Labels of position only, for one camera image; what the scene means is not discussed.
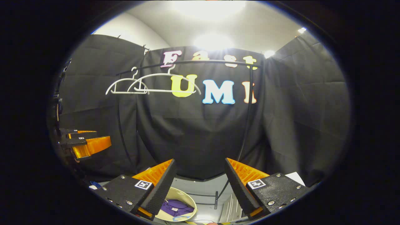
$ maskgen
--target black backdrop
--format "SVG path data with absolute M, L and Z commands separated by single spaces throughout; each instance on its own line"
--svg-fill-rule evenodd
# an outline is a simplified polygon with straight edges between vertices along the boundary
M 60 88 L 64 112 L 61 126 L 96 130 L 110 135 L 112 146 L 81 164 L 88 178 L 110 180 L 120 174 L 135 174 L 176 159 L 178 175 L 205 180 L 222 174 L 223 160 L 239 155 L 247 114 L 243 81 L 249 80 L 246 66 L 224 64 L 177 64 L 171 73 L 196 74 L 201 95 L 178 98 L 171 93 L 150 95 L 105 95 L 118 79 L 115 74 L 133 66 L 162 63 L 164 52 L 181 50 L 178 58 L 191 60 L 196 47 L 175 47 L 149 51 L 136 44 L 104 35 L 91 35 L 72 55 L 65 81 Z M 343 152 L 347 137 L 350 103 L 344 76 L 327 49 L 306 32 L 276 55 L 239 49 L 210 51 L 210 59 L 223 60 L 226 54 L 238 61 L 253 56 L 262 65 L 253 71 L 257 102 L 250 112 L 241 161 L 266 173 L 297 171 L 310 186 L 332 170 Z M 136 76 L 166 72 L 159 66 L 141 70 Z M 122 78 L 131 77 L 124 74 Z M 218 86 L 231 80 L 234 104 L 203 104 L 203 80 Z M 168 76 L 144 80 L 150 89 L 171 89 Z M 131 82 L 119 83 L 126 90 Z M 182 81 L 182 90 L 187 82 Z M 130 166 L 119 134 L 116 106 L 119 101 L 122 133 Z

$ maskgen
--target clothes hanger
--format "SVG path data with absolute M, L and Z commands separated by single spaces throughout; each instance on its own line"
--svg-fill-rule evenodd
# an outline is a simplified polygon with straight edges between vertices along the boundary
M 139 83 L 139 88 L 136 88 L 136 87 L 133 88 L 135 91 L 140 92 L 140 93 L 142 93 L 144 91 L 147 91 L 147 92 L 169 92 L 169 93 L 171 93 L 171 92 L 195 93 L 196 90 L 194 90 L 194 91 L 185 91 L 185 90 L 141 89 L 141 85 L 140 84 L 142 83 L 142 79 L 145 79 L 145 78 L 148 78 L 148 77 L 151 77 L 151 76 L 179 76 L 179 75 L 170 73 L 171 70 L 174 69 L 174 68 L 175 68 L 175 64 L 173 65 L 173 67 L 168 69 L 168 73 L 154 73 L 154 74 L 149 74 L 149 75 L 146 75 L 146 76 L 142 76 L 141 78 L 139 78 L 135 82 L 133 82 L 129 86 L 129 88 L 128 88 L 128 90 L 126 92 L 129 92 L 129 90 L 133 87 L 133 85 L 135 85 L 137 82 L 140 82 Z M 198 93 L 201 94 L 200 88 L 195 83 L 193 83 L 192 81 L 190 81 L 186 77 L 182 77 L 182 76 L 179 76 L 179 77 L 181 77 L 182 79 L 187 80 L 188 82 L 190 82 L 197 89 Z
M 136 67 L 136 66 L 132 67 L 131 71 L 133 71 L 134 69 L 137 69 L 137 67 Z M 119 80 L 115 81 L 114 83 L 112 83 L 112 84 L 108 87 L 108 89 L 107 89 L 107 91 L 106 91 L 106 95 L 108 94 L 108 92 L 110 91 L 110 89 L 112 88 L 112 86 L 114 86 L 114 91 L 111 90 L 111 93 L 112 93 L 112 94 L 150 94 L 150 93 L 147 91 L 147 90 L 148 90 L 147 85 L 146 85 L 145 83 L 143 83 L 142 81 L 140 81 L 140 83 L 139 83 L 139 88 L 141 88 L 141 86 L 142 86 L 142 84 L 143 84 L 143 86 L 145 87 L 144 89 L 141 89 L 141 90 L 143 90 L 143 91 L 138 91 L 138 92 L 116 91 L 116 90 L 117 90 L 117 83 L 120 82 L 120 81 L 123 81 L 123 80 L 133 80 L 133 81 L 137 81 L 137 79 L 135 79 L 135 75 L 138 74 L 138 72 L 139 72 L 139 70 L 136 70 L 136 73 L 133 74 L 132 78 L 122 78 L 122 79 L 119 79 Z

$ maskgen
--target ceiling light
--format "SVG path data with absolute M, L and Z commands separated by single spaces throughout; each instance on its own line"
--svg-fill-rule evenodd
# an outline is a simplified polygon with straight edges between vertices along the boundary
M 306 31 L 306 29 L 303 27 L 303 28 L 301 28 L 300 30 L 297 30 L 298 32 L 300 32 L 300 33 L 304 33 L 304 31 Z
M 245 1 L 173 1 L 173 7 L 197 20 L 220 20 L 242 10 Z
M 268 50 L 268 51 L 266 51 L 266 52 L 264 53 L 264 57 L 265 57 L 265 58 L 269 58 L 269 57 L 271 57 L 271 56 L 273 56 L 273 55 L 275 55 L 275 52 L 272 51 L 272 50 Z
M 194 45 L 203 50 L 221 50 L 233 47 L 231 40 L 218 34 L 206 34 L 200 36 L 194 41 Z

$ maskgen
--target purple shirt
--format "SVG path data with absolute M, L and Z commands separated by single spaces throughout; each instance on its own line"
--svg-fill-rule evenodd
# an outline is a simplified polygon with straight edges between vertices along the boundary
M 187 213 L 192 213 L 194 211 L 194 208 L 186 205 L 179 200 L 170 199 L 168 200 L 168 202 L 164 200 L 164 203 L 161 206 L 161 210 L 173 217 L 177 217 Z

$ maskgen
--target laundry basket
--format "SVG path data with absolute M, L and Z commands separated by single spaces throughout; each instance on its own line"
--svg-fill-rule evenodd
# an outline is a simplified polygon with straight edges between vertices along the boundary
M 180 221 L 185 221 L 190 218 L 192 218 L 196 212 L 197 212 L 197 206 L 194 200 L 185 192 L 178 190 L 176 188 L 170 187 L 170 190 L 168 191 L 167 197 L 165 198 L 166 200 L 169 199 L 175 199 L 175 200 L 180 200 L 181 202 L 191 206 L 194 208 L 194 211 L 191 213 L 183 214 L 181 216 L 173 217 L 169 215 L 168 213 L 160 210 L 160 212 L 156 215 L 156 218 L 169 221 L 169 222 L 180 222 Z

